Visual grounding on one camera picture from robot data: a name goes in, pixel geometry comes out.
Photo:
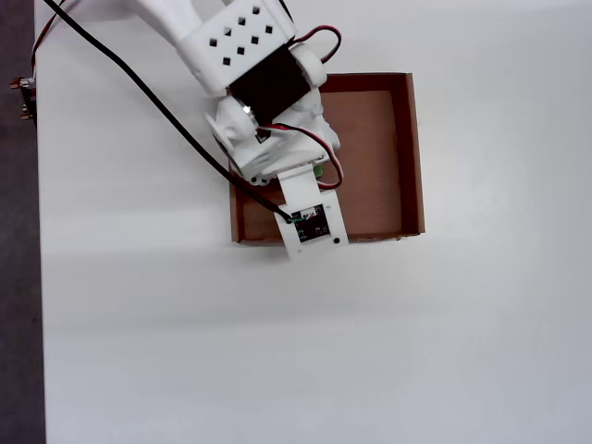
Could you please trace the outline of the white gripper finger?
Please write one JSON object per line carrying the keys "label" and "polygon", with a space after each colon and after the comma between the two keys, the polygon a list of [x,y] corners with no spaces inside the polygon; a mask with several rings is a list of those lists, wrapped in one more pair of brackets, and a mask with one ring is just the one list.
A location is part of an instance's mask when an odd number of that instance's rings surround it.
{"label": "white gripper finger", "polygon": [[332,156],[337,158],[341,147],[339,136],[334,131],[325,118],[325,109],[322,104],[317,107],[317,126],[319,128],[318,136],[330,149]]}

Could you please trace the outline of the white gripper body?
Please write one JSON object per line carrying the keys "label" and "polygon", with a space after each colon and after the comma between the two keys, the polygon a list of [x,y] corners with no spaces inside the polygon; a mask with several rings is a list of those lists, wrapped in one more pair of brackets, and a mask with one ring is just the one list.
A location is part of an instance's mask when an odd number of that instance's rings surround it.
{"label": "white gripper body", "polygon": [[292,102],[278,94],[249,102],[218,97],[216,112],[205,119],[232,169],[263,184],[295,167],[323,161],[323,148],[302,133],[319,137],[322,114],[320,92],[310,91]]}

